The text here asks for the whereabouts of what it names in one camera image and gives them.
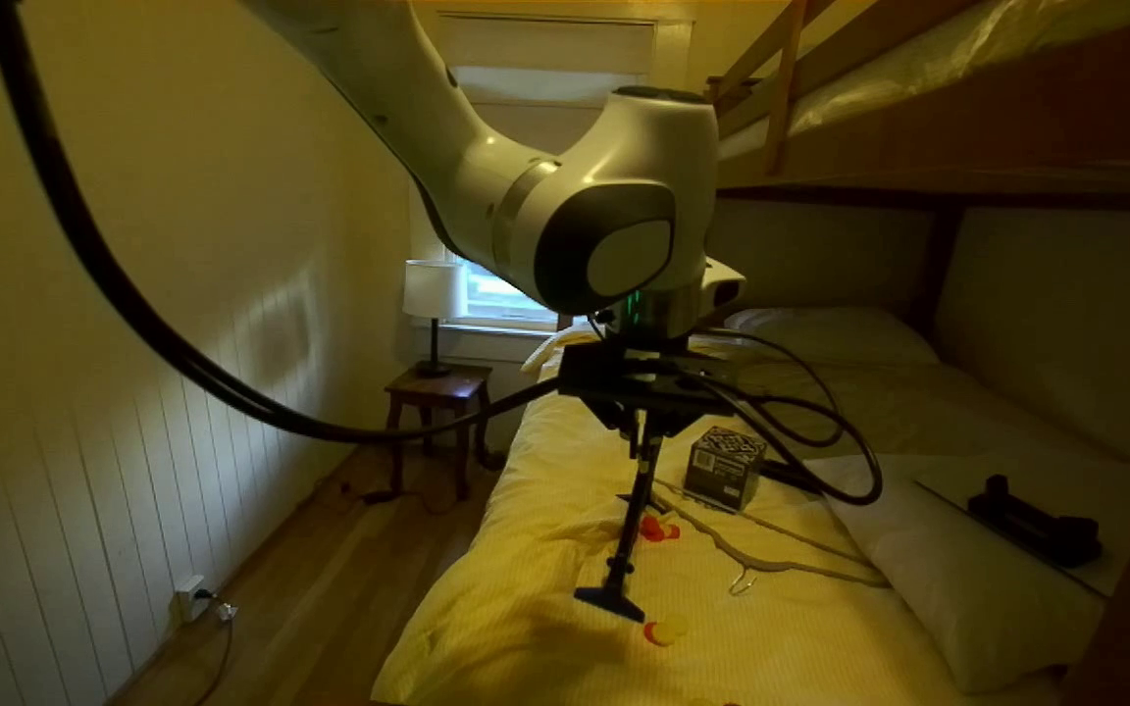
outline bed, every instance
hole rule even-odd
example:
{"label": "bed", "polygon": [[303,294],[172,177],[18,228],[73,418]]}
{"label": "bed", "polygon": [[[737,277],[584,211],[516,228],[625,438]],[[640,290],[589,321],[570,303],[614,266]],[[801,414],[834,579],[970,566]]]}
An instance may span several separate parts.
{"label": "bed", "polygon": [[787,0],[707,92],[725,191],[1130,206],[1130,4]]}
{"label": "bed", "polygon": [[[1130,461],[980,388],[881,309],[742,309],[720,329],[817,359],[885,489],[843,504],[759,477],[742,515],[684,493],[701,414],[659,455],[626,595],[582,604],[620,532],[630,457],[576,397],[525,409],[469,550],[385,659],[376,700],[1058,700],[1130,558]],[[697,336],[735,383],[820,397],[759,343]],[[856,448],[795,455],[834,486]],[[1009,476],[1034,504],[1099,516],[1102,558],[1064,571],[962,503]]]}

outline wooden stool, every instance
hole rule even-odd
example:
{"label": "wooden stool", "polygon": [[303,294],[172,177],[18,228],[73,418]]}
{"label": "wooden stool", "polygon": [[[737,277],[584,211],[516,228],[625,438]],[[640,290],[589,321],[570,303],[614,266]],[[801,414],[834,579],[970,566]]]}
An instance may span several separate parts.
{"label": "wooden stool", "polygon": [[[491,402],[486,377],[491,377],[491,370],[483,370],[483,363],[446,363],[444,377],[425,377],[425,374],[409,370],[404,377],[385,383],[385,392],[388,392],[385,426],[395,430],[404,409],[421,410],[421,426],[436,426],[436,410],[449,410],[449,418],[483,410]],[[486,457],[491,457],[486,418],[476,423],[476,438],[478,438],[478,461],[486,468]],[[469,426],[457,426],[455,430],[455,499],[469,493],[468,461],[469,461]],[[398,493],[404,493],[404,443],[393,443],[393,486],[364,493],[364,503],[388,503]]]}

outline floor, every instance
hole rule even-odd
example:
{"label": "floor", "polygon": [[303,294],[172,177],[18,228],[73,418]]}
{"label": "floor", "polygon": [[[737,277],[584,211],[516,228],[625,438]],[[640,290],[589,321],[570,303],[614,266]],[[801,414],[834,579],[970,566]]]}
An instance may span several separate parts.
{"label": "floor", "polygon": [[113,700],[368,700],[398,623],[468,550],[494,482],[469,461],[457,503],[446,455],[409,451],[404,499],[364,504],[385,476],[379,448],[338,468],[225,587],[219,601],[239,609],[231,631],[208,611]]}

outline robotic arm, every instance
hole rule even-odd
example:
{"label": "robotic arm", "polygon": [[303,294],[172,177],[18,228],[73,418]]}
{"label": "robotic arm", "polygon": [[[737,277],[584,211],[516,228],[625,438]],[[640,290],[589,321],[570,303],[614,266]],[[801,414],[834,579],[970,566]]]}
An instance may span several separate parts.
{"label": "robotic arm", "polygon": [[494,134],[414,28],[409,0],[247,0],[412,174],[438,239],[562,312],[610,309],[625,341],[690,332],[737,299],[701,256],[715,108],[614,89],[563,151]]}

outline white pillow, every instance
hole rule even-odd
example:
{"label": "white pillow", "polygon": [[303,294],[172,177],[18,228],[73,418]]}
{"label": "white pillow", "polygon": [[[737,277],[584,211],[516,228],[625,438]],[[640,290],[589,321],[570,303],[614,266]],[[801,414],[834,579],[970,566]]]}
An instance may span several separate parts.
{"label": "white pillow", "polygon": [[907,321],[875,306],[737,309],[731,332],[787,343],[813,363],[937,363],[943,355]]}
{"label": "white pillow", "polygon": [[890,461],[875,504],[833,503],[833,511],[931,631],[962,691],[1000,691],[1025,676],[1069,668],[1102,619],[1093,593],[915,486]]}

